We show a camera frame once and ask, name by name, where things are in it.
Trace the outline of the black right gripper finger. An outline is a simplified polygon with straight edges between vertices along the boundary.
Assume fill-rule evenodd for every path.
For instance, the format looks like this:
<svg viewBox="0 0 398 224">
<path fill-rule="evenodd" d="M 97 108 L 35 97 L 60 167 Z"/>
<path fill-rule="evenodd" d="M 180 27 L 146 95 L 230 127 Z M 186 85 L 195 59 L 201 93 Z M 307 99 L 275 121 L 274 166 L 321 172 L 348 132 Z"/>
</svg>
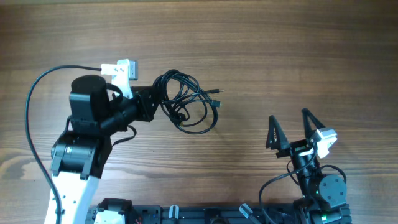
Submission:
<svg viewBox="0 0 398 224">
<path fill-rule="evenodd" d="M 325 125 L 321 123 L 308 108 L 302 109 L 302 115 L 305 137 L 307 139 L 310 139 L 316 130 L 325 127 Z"/>
<path fill-rule="evenodd" d="M 274 115 L 269 116 L 269 130 L 266 148 L 284 150 L 289 148 L 289 142 Z"/>
</svg>

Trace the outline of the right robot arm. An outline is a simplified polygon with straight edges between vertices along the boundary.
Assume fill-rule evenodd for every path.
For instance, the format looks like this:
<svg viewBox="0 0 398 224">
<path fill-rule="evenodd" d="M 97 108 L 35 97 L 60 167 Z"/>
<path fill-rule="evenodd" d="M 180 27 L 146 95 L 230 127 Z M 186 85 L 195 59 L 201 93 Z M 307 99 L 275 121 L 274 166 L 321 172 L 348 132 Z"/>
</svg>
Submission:
<svg viewBox="0 0 398 224">
<path fill-rule="evenodd" d="M 269 116 L 266 147 L 276 149 L 278 158 L 289 157 L 293 169 L 260 188 L 259 205 L 264 218 L 270 223 L 277 222 L 262 202 L 264 189 L 277 180 L 296 175 L 296 184 L 303 195 L 292 204 L 296 223 L 351 223 L 351 211 L 346 201 L 346 174 L 337 166 L 321 166 L 318 161 L 329 154 L 329 149 L 338 140 L 337 133 L 321 123 L 308 108 L 302 109 L 302 115 L 305 138 L 295 142 L 288 142 L 275 116 Z"/>
</svg>

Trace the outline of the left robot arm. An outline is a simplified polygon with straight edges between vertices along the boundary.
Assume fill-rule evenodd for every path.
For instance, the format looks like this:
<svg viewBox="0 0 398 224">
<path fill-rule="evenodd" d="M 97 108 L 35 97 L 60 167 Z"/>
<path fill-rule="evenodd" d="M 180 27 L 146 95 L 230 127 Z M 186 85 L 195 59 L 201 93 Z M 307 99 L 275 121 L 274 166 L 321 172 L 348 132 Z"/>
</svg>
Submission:
<svg viewBox="0 0 398 224">
<path fill-rule="evenodd" d="M 125 132 L 134 121 L 150 122 L 160 103 L 160 90 L 139 86 L 131 99 L 118 95 L 110 100 L 108 91 L 120 89 L 99 75 L 85 75 L 71 84 L 71 130 L 61 134 L 52 148 L 52 181 L 60 196 L 50 196 L 45 218 L 50 223 L 84 223 L 98 188 L 104 165 L 112 151 L 111 136 Z"/>
</svg>

